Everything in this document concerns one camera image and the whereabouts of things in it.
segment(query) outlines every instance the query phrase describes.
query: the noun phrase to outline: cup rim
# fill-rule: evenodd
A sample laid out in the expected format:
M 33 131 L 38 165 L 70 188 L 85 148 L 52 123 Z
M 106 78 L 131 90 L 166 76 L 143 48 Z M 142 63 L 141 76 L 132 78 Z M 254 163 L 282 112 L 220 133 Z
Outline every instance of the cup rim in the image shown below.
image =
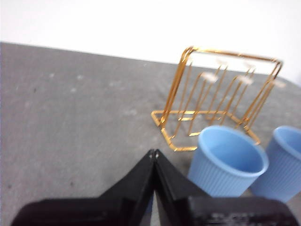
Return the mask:
M 212 154 L 209 151 L 208 146 L 205 145 L 204 142 L 204 137 L 203 134 L 206 133 L 208 130 L 223 130 L 232 133 L 235 136 L 238 136 L 239 138 L 245 140 L 248 144 L 253 146 L 254 150 L 258 153 L 262 160 L 262 169 L 258 172 L 246 172 L 242 170 L 238 170 L 234 167 L 229 166 L 228 164 L 224 163 L 223 161 L 219 160 L 214 154 Z M 263 148 L 259 145 L 255 145 L 254 141 L 247 135 L 243 134 L 240 131 L 237 131 L 236 129 L 232 129 L 227 126 L 219 126 L 219 125 L 214 125 L 214 126 L 208 126 L 205 129 L 203 129 L 198 137 L 198 143 L 200 145 L 200 148 L 202 149 L 204 155 L 212 161 L 217 167 L 221 168 L 224 171 L 227 171 L 228 173 L 239 176 L 239 177 L 244 177 L 244 178 L 254 178 L 258 177 L 261 174 L 263 174 L 269 167 L 269 159 L 264 152 Z
M 299 133 L 300 135 L 301 135 L 301 129 L 298 129 L 298 128 L 295 128 L 292 126 L 279 126 L 276 129 L 274 129 L 274 131 L 273 131 L 273 137 L 275 138 L 277 143 L 279 143 L 284 148 L 284 150 L 286 150 L 289 154 L 291 154 L 295 158 L 301 160 L 301 152 L 298 152 L 293 147 L 288 145 L 286 143 L 285 139 L 283 139 L 280 136 L 279 132 L 280 132 L 280 130 L 283 130 L 283 129 Z

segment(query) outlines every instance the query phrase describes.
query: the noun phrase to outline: blue plastic cup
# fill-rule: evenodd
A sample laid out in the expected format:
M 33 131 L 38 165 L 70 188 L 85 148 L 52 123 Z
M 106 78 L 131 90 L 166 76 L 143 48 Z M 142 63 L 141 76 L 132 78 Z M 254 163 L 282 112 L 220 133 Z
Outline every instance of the blue plastic cup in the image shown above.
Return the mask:
M 240 196 L 269 165 L 263 149 L 225 126 L 201 131 L 188 178 L 213 197 Z
M 266 149 L 269 169 L 251 186 L 253 194 L 287 202 L 301 191 L 301 129 L 280 126 Z

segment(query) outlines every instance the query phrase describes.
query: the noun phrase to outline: gray tabletop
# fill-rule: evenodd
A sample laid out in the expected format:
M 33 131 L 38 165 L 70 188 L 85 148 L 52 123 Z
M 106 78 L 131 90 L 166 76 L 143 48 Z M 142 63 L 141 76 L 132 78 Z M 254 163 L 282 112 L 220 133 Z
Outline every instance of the gray tabletop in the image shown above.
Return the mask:
M 147 150 L 187 174 L 150 113 L 163 109 L 176 65 L 1 44 L 1 224 L 28 202 L 98 196 Z M 274 128 L 301 127 L 301 89 L 274 89 L 254 124 L 265 147 Z M 288 203 L 301 218 L 301 195 Z

